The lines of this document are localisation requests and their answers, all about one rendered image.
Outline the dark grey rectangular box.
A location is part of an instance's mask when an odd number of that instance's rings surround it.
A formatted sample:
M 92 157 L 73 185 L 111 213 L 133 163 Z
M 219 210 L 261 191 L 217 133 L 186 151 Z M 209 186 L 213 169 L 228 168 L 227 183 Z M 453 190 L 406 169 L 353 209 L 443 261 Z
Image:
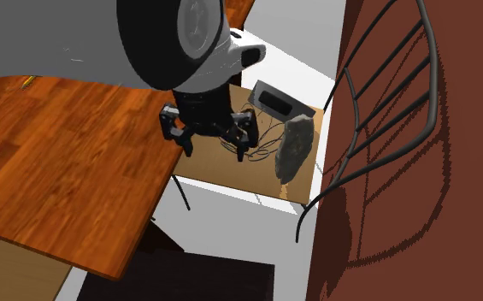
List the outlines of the dark grey rectangular box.
M 249 102 L 266 114 L 282 122 L 298 115 L 312 118 L 315 110 L 281 90 L 258 80 L 248 98 Z

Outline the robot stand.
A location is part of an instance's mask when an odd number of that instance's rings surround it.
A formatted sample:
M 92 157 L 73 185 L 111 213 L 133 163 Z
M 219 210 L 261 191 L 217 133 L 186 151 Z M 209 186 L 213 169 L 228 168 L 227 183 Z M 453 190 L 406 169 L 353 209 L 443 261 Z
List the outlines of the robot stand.
M 138 251 L 120 280 L 87 275 L 76 301 L 274 301 L 274 265 Z

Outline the grey rock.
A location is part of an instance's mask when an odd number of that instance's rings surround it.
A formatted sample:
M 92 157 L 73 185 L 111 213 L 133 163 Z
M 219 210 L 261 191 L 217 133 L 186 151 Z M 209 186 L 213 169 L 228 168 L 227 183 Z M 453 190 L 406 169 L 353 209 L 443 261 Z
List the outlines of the grey rock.
M 284 124 L 284 132 L 275 155 L 275 175 L 281 185 L 294 179 L 312 150 L 315 123 L 312 117 L 298 115 Z

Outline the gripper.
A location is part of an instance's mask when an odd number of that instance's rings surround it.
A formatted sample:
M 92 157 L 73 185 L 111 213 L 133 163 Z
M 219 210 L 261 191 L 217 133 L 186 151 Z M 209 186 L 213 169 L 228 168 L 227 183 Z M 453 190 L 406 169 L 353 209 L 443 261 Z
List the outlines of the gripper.
M 242 162 L 244 154 L 258 146 L 256 112 L 254 109 L 244 109 L 233 113 L 229 88 L 230 85 L 224 83 L 198 93 L 172 90 L 177 108 L 171 103 L 165 103 L 159 113 L 163 137 L 173 140 L 190 157 L 193 151 L 191 136 L 196 133 L 219 137 L 219 127 L 226 131 L 224 139 L 235 146 L 237 160 Z M 183 128 L 175 124 L 178 117 L 185 124 Z

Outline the brown wooden table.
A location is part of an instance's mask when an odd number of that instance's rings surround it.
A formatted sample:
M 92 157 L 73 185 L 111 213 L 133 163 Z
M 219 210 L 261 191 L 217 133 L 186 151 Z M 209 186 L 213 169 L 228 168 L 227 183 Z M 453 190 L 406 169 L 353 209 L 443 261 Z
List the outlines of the brown wooden table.
M 119 280 L 181 150 L 168 91 L 0 78 L 0 239 Z

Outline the small tan table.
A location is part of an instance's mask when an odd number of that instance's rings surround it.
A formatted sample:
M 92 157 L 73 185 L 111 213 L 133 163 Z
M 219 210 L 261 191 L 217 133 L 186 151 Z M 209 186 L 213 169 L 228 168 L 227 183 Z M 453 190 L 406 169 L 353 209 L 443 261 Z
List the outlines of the small tan table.
M 275 155 L 283 137 L 285 123 L 251 104 L 248 100 L 251 90 L 234 85 L 230 85 L 229 90 L 231 106 L 235 113 L 244 109 L 255 110 L 259 130 L 258 146 L 250 148 L 244 154 L 244 160 L 239 162 L 235 146 L 225 139 L 194 135 L 191 137 L 191 156 L 181 156 L 174 174 L 292 203 L 308 204 L 317 170 L 315 163 L 323 111 L 313 108 L 315 133 L 312 150 L 294 179 L 288 184 L 281 185 L 275 175 Z

